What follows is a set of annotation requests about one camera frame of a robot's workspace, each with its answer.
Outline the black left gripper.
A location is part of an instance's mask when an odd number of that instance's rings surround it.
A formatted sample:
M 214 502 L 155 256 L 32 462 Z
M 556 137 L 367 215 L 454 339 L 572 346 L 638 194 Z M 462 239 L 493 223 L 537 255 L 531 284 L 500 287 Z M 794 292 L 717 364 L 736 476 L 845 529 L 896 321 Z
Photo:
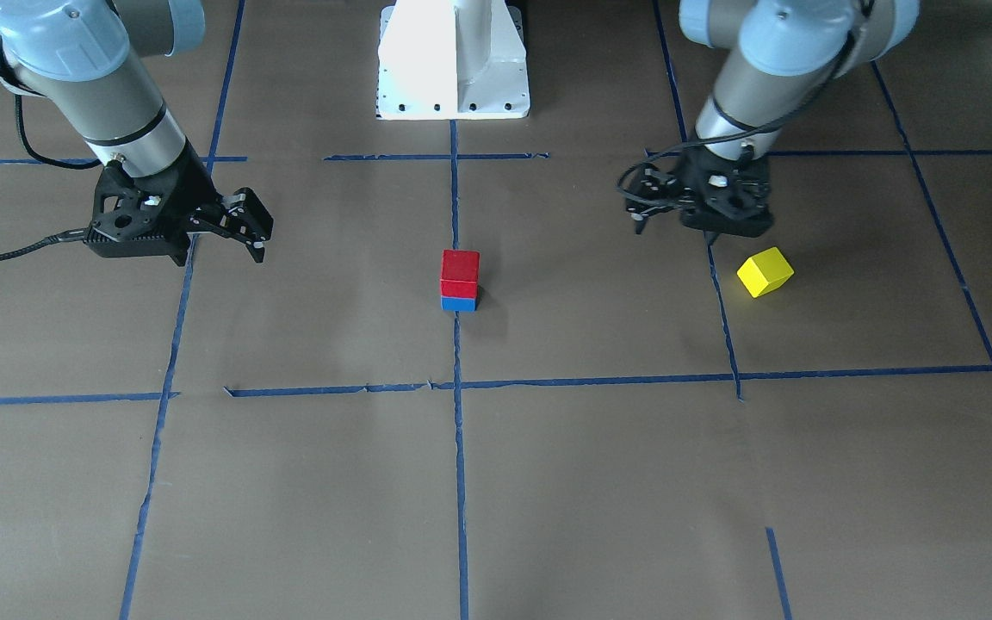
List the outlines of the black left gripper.
M 677 177 L 684 184 L 682 201 Z M 682 225 L 702 231 L 706 247 L 719 235 L 760 237 L 774 225 L 769 164 L 755 156 L 752 145 L 741 146 L 738 158 L 694 146 L 677 164 L 677 177 L 656 165 L 630 166 L 622 174 L 623 209 L 636 235 L 644 233 L 651 217 L 677 209 Z

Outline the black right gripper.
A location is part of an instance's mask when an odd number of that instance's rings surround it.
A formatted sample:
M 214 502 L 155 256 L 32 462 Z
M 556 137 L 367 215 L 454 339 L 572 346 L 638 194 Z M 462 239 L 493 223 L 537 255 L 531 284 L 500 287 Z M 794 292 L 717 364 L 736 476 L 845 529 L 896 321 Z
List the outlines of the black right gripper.
M 257 193 L 244 187 L 220 195 L 186 144 L 173 164 L 146 177 L 131 177 L 119 160 L 105 164 L 85 244 L 100 257 L 168 256 L 184 266 L 189 232 L 210 233 L 243 244 L 260 264 L 272 231 L 273 216 Z

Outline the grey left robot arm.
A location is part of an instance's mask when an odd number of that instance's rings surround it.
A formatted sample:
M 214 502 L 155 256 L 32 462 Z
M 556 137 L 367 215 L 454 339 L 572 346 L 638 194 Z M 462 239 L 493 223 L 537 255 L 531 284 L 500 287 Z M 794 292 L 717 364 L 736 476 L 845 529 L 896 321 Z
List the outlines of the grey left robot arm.
M 759 237 L 774 225 L 768 153 L 784 126 L 853 68 L 882 58 L 913 31 L 917 1 L 682 1 L 686 39 L 728 51 L 672 169 L 648 156 L 617 180 L 642 234 L 677 213 L 704 233 Z

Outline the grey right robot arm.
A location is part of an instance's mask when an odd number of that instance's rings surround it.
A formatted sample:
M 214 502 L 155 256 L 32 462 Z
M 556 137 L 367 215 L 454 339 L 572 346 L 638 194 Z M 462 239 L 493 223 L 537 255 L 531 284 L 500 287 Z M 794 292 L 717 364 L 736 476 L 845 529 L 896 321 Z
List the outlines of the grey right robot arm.
M 218 193 L 143 65 L 199 46 L 200 1 L 0 1 L 0 82 L 25 130 L 24 96 L 47 99 L 94 153 L 90 222 L 1 252 L 0 262 L 82 242 L 105 258 L 165 256 L 186 264 L 190 236 L 215 234 L 264 260 L 273 219 L 252 189 Z

